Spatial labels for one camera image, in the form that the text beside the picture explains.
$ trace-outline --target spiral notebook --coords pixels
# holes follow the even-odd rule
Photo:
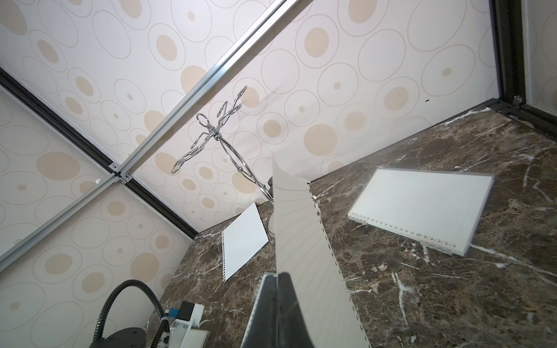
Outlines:
[[[222,231],[222,281],[238,272],[268,241],[253,203]]]
[[[491,174],[378,168],[348,217],[464,256],[493,181]]]

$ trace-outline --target white sheet of paper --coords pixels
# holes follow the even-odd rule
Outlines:
[[[292,278],[315,348],[368,348],[368,337],[329,244],[307,180],[273,159],[277,273]]]
[[[222,231],[222,277],[227,281],[269,241],[255,203]]]

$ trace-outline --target chrome wire stand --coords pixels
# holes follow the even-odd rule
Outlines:
[[[221,134],[221,128],[226,124],[230,116],[238,112],[240,107],[242,107],[242,104],[238,104],[238,100],[240,100],[240,97],[242,97],[242,95],[246,91],[246,88],[247,86],[245,86],[240,91],[240,93],[238,93],[238,95],[234,99],[234,104],[232,105],[230,111],[226,111],[228,101],[225,101],[224,104],[222,104],[221,109],[218,111],[217,114],[218,124],[216,127],[211,124],[209,118],[207,118],[205,115],[201,113],[196,115],[197,122],[205,127],[207,129],[207,132],[201,133],[194,141],[193,145],[190,147],[190,152],[186,153],[176,161],[176,164],[172,168],[172,174],[176,173],[187,160],[200,153],[205,148],[206,143],[208,143],[211,138],[214,138],[214,140],[217,140],[221,143],[224,152],[226,153],[228,158],[230,158],[230,161],[232,161],[238,172],[240,172],[246,179],[256,184],[265,198],[267,198],[269,202],[273,204],[272,192],[269,191],[265,184],[257,179],[255,174],[253,173],[253,170],[251,170],[250,166],[246,163],[244,158],[240,156],[238,151],[236,151],[236,149],[229,142],[227,142]],[[203,141],[201,141],[201,143],[199,143],[203,135],[206,135],[206,137],[205,139],[203,139]]]

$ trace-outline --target brown marble surface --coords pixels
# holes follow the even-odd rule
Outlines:
[[[495,175],[466,257],[348,220],[378,166]],[[310,190],[373,347],[556,347],[557,144],[551,140],[480,112],[360,159],[315,180]],[[271,208],[259,211],[266,226]],[[230,222],[195,238],[161,298],[164,308],[181,300],[205,305],[207,347],[240,346],[262,274],[275,270],[271,239],[222,282],[220,237]],[[157,325],[150,321],[149,337]]]

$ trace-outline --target black cable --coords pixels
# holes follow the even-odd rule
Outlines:
[[[97,326],[95,327],[95,334],[93,335],[93,342],[102,340],[102,332],[104,331],[104,325],[105,325],[105,322],[106,322],[106,317],[108,317],[108,311],[110,311],[110,307],[112,307],[112,304],[114,303],[114,300],[116,299],[118,294],[123,289],[125,289],[129,286],[135,286],[137,288],[140,288],[147,295],[147,297],[151,300],[151,303],[153,304],[153,306],[155,306],[155,309],[157,310],[157,313],[158,313],[159,317],[162,318],[163,316],[166,315],[164,313],[163,306],[160,305],[160,302],[157,299],[157,297],[155,296],[155,294],[153,293],[153,291],[144,282],[136,280],[136,279],[126,280],[122,284],[118,285],[112,291],[112,293],[108,296],[108,298],[106,299],[106,302],[101,309],[101,314],[99,315],[99,320],[97,321]],[[166,329],[166,332],[169,332],[170,331],[170,326],[168,325],[168,321],[163,320],[163,322],[167,323],[166,326],[165,326],[165,329]]]
[[[159,329],[157,330],[157,333],[155,334],[155,337],[153,337],[153,342],[151,342],[151,348],[157,348],[157,346],[159,345],[160,337],[163,335],[163,331],[166,331],[166,332],[170,331],[170,324],[168,324],[168,320],[166,320],[166,319],[161,320]],[[165,343],[168,343],[168,342],[166,342],[167,338],[169,338],[169,337],[167,336],[164,339]]]

